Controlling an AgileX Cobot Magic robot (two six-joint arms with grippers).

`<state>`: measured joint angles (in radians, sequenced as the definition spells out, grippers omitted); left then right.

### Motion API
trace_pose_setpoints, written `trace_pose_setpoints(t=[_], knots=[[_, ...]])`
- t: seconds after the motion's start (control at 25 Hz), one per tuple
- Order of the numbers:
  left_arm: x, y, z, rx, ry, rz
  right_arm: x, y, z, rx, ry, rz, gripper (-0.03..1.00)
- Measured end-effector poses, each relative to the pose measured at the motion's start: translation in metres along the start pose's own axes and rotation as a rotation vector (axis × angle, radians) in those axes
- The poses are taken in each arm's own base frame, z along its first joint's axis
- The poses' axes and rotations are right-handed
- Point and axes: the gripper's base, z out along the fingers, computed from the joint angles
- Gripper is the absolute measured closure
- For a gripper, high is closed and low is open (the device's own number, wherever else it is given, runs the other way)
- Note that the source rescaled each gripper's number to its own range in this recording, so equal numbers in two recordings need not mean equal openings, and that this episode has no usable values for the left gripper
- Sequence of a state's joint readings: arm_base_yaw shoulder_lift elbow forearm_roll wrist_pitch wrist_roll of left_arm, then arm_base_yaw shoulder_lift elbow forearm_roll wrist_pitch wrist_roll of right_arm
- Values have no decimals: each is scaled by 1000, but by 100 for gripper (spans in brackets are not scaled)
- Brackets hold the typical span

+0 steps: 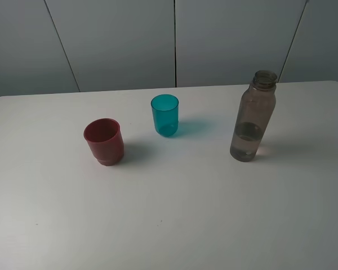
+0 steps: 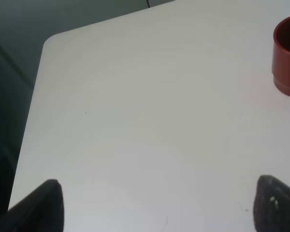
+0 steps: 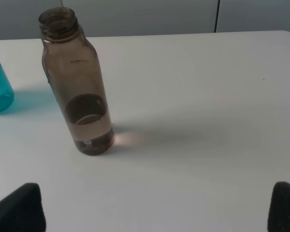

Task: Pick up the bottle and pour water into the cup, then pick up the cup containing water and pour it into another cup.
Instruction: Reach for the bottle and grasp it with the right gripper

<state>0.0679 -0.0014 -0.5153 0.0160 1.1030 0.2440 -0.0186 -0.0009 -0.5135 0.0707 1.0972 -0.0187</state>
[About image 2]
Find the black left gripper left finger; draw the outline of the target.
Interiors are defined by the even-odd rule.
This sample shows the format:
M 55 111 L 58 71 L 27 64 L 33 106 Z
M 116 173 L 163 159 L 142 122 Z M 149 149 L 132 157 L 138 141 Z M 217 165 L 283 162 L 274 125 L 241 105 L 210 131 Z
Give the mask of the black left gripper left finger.
M 0 216 L 0 232 L 62 232 L 64 200 L 61 184 L 49 179 Z

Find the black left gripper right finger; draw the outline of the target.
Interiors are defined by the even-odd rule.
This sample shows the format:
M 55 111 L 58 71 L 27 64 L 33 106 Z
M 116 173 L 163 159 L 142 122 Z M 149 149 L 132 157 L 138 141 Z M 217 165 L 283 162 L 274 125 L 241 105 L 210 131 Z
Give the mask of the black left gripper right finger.
M 290 187 L 272 175 L 261 175 L 253 220 L 258 232 L 290 232 Z

